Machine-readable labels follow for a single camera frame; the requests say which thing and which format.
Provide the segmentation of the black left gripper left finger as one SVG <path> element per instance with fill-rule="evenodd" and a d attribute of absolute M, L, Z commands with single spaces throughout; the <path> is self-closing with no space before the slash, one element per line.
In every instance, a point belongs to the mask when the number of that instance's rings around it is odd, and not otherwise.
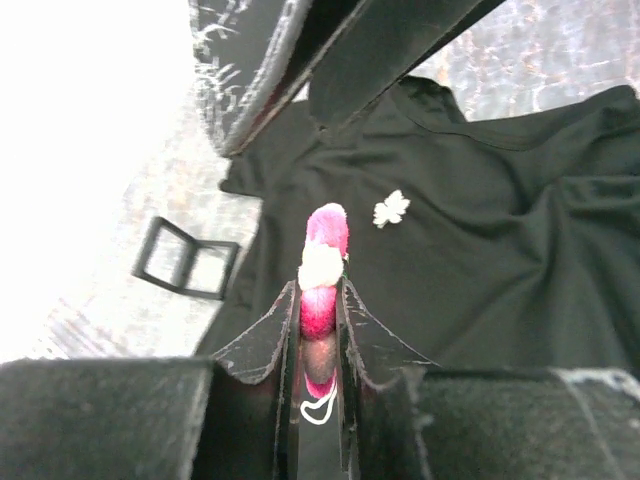
<path fill-rule="evenodd" d="M 293 479 L 299 288 L 209 357 L 1 368 L 5 479 Z"/>

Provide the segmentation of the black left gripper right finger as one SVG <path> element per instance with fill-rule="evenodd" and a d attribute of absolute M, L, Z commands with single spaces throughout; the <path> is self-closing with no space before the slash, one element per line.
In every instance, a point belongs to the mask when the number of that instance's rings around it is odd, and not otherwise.
<path fill-rule="evenodd" d="M 449 370 L 344 280 L 342 469 L 353 479 L 635 479 L 639 383 L 619 369 Z"/>

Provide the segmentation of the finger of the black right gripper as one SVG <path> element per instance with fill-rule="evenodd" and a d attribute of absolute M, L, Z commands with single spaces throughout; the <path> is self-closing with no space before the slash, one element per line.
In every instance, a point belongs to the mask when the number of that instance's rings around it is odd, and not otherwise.
<path fill-rule="evenodd" d="M 245 148 L 308 80 L 354 1 L 192 1 L 197 107 L 214 150 Z"/>
<path fill-rule="evenodd" d="M 335 132 L 502 0 L 366 1 L 314 70 L 309 110 Z"/>

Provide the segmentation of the pink white flower brooch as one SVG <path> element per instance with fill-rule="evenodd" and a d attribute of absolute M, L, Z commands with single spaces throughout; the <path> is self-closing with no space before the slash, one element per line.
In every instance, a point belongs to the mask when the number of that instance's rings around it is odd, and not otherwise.
<path fill-rule="evenodd" d="M 336 299 L 348 258 L 348 236 L 341 205 L 329 203 L 316 209 L 307 221 L 298 268 L 304 379 L 312 397 L 302 402 L 300 413 L 315 426 L 328 422 L 337 394 Z"/>

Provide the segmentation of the black t-shirt garment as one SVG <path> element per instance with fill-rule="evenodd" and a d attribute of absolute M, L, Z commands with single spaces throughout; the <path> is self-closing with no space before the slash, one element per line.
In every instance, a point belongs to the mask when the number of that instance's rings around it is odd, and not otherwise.
<path fill-rule="evenodd" d="M 263 202 L 256 236 L 199 352 L 258 320 L 300 262 L 306 222 L 348 217 L 349 276 L 369 311 L 449 368 L 639 369 L 639 101 L 470 122 L 408 77 L 337 140 L 287 107 L 230 165 L 224 192 Z M 374 206 L 411 201 L 378 229 Z"/>

